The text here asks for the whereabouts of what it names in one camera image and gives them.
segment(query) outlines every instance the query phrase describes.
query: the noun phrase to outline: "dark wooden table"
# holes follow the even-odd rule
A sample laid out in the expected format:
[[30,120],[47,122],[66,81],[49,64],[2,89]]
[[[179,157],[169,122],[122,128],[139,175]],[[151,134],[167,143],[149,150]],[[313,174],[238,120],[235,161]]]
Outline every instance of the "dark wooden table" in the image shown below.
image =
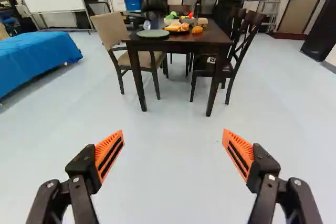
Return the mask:
[[209,20],[209,24],[201,34],[170,35],[166,39],[143,39],[132,33],[128,38],[123,38],[121,41],[125,42],[127,46],[142,111],[147,111],[147,105],[143,90],[138,51],[169,51],[178,54],[187,54],[190,52],[195,54],[217,54],[215,75],[211,81],[206,108],[206,116],[211,115],[223,63],[232,44],[232,41],[213,20]]

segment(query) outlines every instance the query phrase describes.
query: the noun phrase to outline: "chair back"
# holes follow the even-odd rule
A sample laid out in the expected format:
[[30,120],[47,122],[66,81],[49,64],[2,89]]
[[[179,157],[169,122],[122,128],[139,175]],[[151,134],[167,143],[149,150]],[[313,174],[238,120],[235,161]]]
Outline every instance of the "chair back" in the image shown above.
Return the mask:
[[232,41],[234,41],[236,38],[239,38],[240,35],[242,34],[242,30],[241,28],[241,24],[243,19],[246,16],[246,9],[241,9],[238,7],[233,7],[230,13],[230,17],[232,19],[232,25],[231,25],[231,35],[230,35],[230,39]]
[[9,38],[6,27],[0,22],[0,40]]
[[182,0],[182,5],[190,5],[192,12],[195,12],[195,7],[198,0]]
[[90,2],[88,11],[91,10],[94,15],[110,13],[110,7],[107,2]]
[[147,20],[164,17],[169,12],[168,0],[141,0],[141,12]]
[[236,37],[234,40],[237,42],[239,41],[240,36],[241,36],[241,31],[243,29],[246,30],[245,38],[238,47],[236,47],[235,49],[231,49],[230,55],[229,55],[230,61],[232,57],[234,57],[236,60],[235,71],[238,71],[238,68],[241,62],[243,61],[243,58],[249,46],[251,45],[252,40],[258,33],[258,29],[260,28],[261,22],[264,20],[264,18],[265,18],[265,14],[255,12],[253,10],[249,10],[248,13],[246,14],[245,19],[240,27],[240,33],[236,34]]
[[120,12],[91,16],[91,20],[107,51],[129,35]]

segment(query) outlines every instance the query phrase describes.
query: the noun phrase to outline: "chair seat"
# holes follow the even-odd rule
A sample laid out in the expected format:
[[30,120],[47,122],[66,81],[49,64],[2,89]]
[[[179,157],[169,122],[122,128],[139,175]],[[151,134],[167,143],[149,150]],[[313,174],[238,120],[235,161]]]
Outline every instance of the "chair seat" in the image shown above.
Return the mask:
[[[141,68],[151,68],[150,53],[148,51],[138,51],[138,55],[139,55],[140,67]],[[154,52],[156,68],[158,68],[160,64],[162,63],[164,56],[165,55],[162,52]],[[125,52],[123,55],[119,57],[118,65],[120,67],[122,66],[130,67],[131,66],[131,61],[130,61],[128,52]]]
[[9,24],[9,23],[15,23],[15,19],[13,18],[8,18],[4,20],[4,24]]
[[[198,57],[196,60],[195,60],[195,63],[194,63],[194,71],[196,72],[203,72],[203,73],[208,73],[209,76],[212,76],[212,74],[215,72],[215,61],[212,63],[209,62],[209,58],[213,58],[213,56],[200,56]],[[230,62],[228,62],[227,59],[226,60],[226,63],[224,63],[224,66],[223,66],[223,73],[226,75],[226,76],[229,76],[230,74],[233,73],[233,66]]]

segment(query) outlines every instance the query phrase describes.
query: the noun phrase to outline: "whiteboard stand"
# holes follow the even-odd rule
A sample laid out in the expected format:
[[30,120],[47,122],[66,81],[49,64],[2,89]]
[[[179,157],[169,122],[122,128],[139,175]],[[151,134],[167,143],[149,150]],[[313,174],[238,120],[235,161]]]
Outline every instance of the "whiteboard stand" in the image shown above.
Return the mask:
[[[33,23],[35,24],[36,28],[38,31],[88,31],[89,33],[91,31],[95,31],[94,26],[91,22],[88,10],[86,8],[84,0],[81,0],[81,3],[83,5],[83,9],[76,9],[76,10],[53,10],[53,11],[47,11],[47,12],[31,12],[29,6],[26,4],[25,0],[22,0],[26,8],[28,9],[29,16],[32,19]],[[88,18],[89,24],[91,28],[55,28],[55,29],[50,29],[43,17],[43,14],[56,14],[56,13],[74,13],[74,12],[85,12],[86,16]],[[45,25],[46,29],[41,28],[38,23],[36,22],[35,18],[33,15],[39,15],[43,24]]]

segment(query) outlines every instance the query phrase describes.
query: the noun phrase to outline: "blue mattress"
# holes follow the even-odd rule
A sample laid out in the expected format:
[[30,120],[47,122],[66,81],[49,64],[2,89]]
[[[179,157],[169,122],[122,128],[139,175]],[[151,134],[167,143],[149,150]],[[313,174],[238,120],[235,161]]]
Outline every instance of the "blue mattress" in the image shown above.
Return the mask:
[[0,41],[0,98],[51,68],[83,56],[68,33],[44,31]]

